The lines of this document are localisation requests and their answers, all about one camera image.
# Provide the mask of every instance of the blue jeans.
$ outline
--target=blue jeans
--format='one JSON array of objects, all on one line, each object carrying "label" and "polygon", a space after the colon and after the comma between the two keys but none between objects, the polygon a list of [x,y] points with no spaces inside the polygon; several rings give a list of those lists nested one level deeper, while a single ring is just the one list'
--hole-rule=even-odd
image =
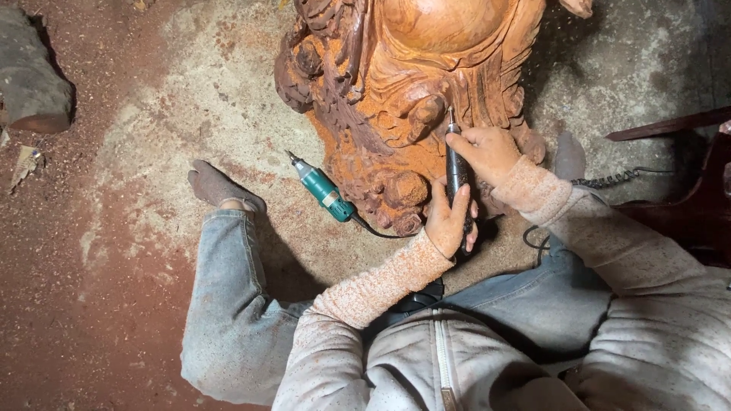
[{"label": "blue jeans", "polygon": [[[183,378],[205,395],[271,405],[298,318],[311,301],[277,301],[265,286],[254,224],[242,211],[208,214],[181,353]],[[610,298],[596,273],[551,241],[540,267],[483,280],[436,305],[478,318],[534,360],[548,362],[586,352]],[[380,330],[405,317],[382,317]]]}]

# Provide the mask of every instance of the sleeve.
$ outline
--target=sleeve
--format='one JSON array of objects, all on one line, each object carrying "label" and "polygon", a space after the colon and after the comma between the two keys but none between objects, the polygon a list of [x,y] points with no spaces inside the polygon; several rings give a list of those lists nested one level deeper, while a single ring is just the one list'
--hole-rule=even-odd
[{"label": "sleeve", "polygon": [[422,231],[382,266],[318,295],[297,325],[273,410],[364,410],[370,388],[358,330],[452,266]]},{"label": "sleeve", "polygon": [[523,157],[493,195],[547,227],[618,298],[577,395],[593,410],[731,409],[729,272]]}]

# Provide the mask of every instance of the hoodie zipper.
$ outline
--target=hoodie zipper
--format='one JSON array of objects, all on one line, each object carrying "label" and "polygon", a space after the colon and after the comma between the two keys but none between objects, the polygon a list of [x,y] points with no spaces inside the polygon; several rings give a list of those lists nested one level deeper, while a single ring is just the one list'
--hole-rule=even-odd
[{"label": "hoodie zipper", "polygon": [[[439,310],[432,311],[434,316],[439,315]],[[449,371],[449,361],[447,360],[447,340],[444,332],[444,321],[435,320],[434,329],[436,332],[436,359],[439,363],[439,380],[442,392],[442,402],[444,403],[444,411],[457,411],[455,403],[455,394],[452,389],[452,379]]]}]

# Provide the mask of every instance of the carved figure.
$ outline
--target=carved figure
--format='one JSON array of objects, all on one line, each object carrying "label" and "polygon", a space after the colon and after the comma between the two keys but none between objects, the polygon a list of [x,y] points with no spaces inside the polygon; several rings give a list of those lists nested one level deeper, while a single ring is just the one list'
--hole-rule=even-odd
[{"label": "carved figure", "polygon": [[[279,96],[325,142],[343,196],[399,235],[422,224],[428,181],[444,174],[444,114],[505,129],[537,164],[545,141],[523,120],[520,66],[545,0],[294,0],[275,63]],[[591,15],[591,0],[561,0]],[[492,187],[477,182],[489,214]]]}]

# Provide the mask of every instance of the green rotary tool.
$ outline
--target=green rotary tool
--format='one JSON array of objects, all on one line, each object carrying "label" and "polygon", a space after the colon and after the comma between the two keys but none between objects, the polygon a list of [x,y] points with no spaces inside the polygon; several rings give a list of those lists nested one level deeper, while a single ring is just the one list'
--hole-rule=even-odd
[{"label": "green rotary tool", "polygon": [[295,166],[302,185],[317,199],[320,207],[326,208],[330,212],[330,215],[335,217],[339,222],[353,220],[362,225],[370,233],[383,238],[406,238],[416,235],[411,234],[399,237],[398,235],[385,235],[375,231],[358,215],[355,205],[343,199],[343,196],[340,195],[340,189],[338,189],[322,170],[307,164],[305,160],[295,156],[291,151],[285,150],[285,152],[289,156],[289,159],[292,160],[292,165]]}]

